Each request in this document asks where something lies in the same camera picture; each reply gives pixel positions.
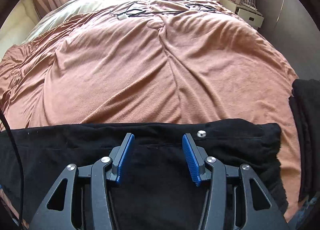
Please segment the gray wall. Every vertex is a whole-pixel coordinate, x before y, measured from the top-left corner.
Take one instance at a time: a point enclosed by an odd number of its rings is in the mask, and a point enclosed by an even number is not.
[[[320,31],[300,1],[257,0],[257,8],[265,18],[260,34],[286,57],[301,79],[320,80]]]

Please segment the pink blanket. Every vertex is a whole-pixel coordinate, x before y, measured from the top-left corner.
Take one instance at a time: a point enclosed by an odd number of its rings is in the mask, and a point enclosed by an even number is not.
[[[295,72],[268,41],[210,0],[140,0],[132,8],[223,13],[118,20],[109,10],[76,15],[0,63],[0,104],[11,128],[69,123],[276,122],[289,202],[298,207],[300,149],[288,104]],[[132,3],[128,0],[114,12]]]

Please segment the black folded garment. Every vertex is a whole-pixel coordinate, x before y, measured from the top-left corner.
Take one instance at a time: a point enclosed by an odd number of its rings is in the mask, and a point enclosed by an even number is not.
[[[292,87],[289,104],[300,143],[301,201],[320,191],[320,82],[296,79]]]
[[[206,131],[204,138],[197,132]],[[30,222],[42,199],[70,163],[93,164],[135,135],[135,149],[121,187],[112,195],[120,229],[197,229],[204,186],[192,182],[182,136],[224,164],[247,163],[270,191],[282,213],[287,209],[280,178],[281,129],[276,123],[254,125],[242,119],[206,124],[74,124],[13,130],[25,174],[23,217]],[[19,170],[6,132],[0,133],[0,182],[19,208]]]

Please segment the silver round object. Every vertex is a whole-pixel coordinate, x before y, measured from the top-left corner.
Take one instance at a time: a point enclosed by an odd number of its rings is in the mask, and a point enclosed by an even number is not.
[[[101,158],[101,161],[102,161],[103,163],[108,163],[110,160],[111,160],[111,159],[110,159],[110,157],[108,157],[108,156],[105,156],[105,157],[102,157],[102,158]]]
[[[242,168],[243,170],[250,170],[250,166],[249,166],[248,164],[242,164],[242,165],[241,165],[241,168]]]
[[[207,161],[210,163],[214,163],[214,162],[216,162],[216,160],[217,159],[215,157],[212,157],[212,156],[207,157]]]
[[[67,170],[74,170],[75,168],[76,168],[76,165],[74,165],[73,163],[67,166]]]
[[[197,136],[199,138],[204,138],[206,135],[207,135],[206,131],[200,130],[200,131],[197,132]]]

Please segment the blue gripper pad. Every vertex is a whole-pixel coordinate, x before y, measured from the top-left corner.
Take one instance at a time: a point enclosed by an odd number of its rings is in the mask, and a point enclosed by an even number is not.
[[[128,163],[129,163],[130,156],[132,155],[133,146],[134,146],[133,142],[134,142],[134,135],[132,134],[128,140],[128,143],[127,143],[124,151],[123,151],[121,160],[118,165],[118,175],[116,178],[116,183],[118,185],[121,184],[121,176],[123,175],[124,170],[126,169]]]
[[[199,187],[201,183],[200,168],[186,135],[182,137],[182,149],[186,157],[191,179]]]

